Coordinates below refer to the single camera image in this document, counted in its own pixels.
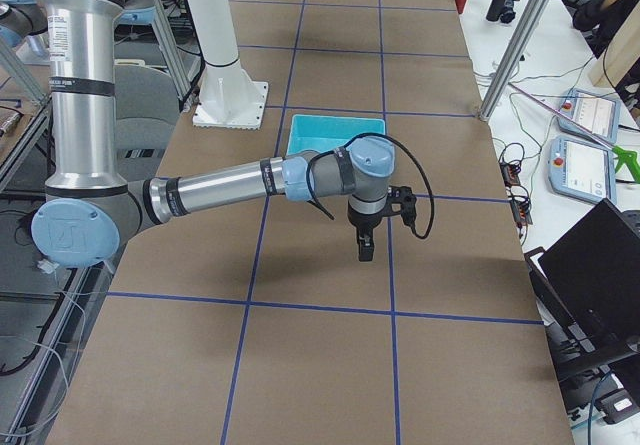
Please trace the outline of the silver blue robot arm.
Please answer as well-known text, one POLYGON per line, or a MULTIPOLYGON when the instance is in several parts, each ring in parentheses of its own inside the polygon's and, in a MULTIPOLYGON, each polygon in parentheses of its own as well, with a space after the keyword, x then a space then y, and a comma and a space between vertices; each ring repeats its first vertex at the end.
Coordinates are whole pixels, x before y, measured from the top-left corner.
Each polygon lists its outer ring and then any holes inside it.
POLYGON ((47 15, 55 170, 31 222, 36 247, 65 267, 111 258, 131 238, 175 217, 283 195, 318 204, 344 195, 358 257, 391 201, 395 147, 359 134, 326 152, 306 150, 188 177, 129 182, 117 167, 114 31, 126 14, 150 19, 154 0, 36 0, 47 15))
POLYGON ((1 0, 1 38, 9 47, 47 30, 46 14, 36 0, 1 0))

